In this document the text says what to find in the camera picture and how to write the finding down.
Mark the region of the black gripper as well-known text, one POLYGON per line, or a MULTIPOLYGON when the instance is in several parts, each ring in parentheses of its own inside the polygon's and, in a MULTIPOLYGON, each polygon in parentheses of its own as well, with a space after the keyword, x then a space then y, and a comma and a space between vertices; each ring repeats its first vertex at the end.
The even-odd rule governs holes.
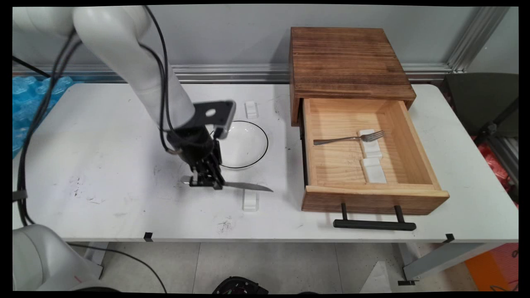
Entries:
POLYGON ((220 144, 205 126, 168 132, 167 141, 189 165, 192 171, 191 187, 223 189, 225 181, 220 170, 220 144))

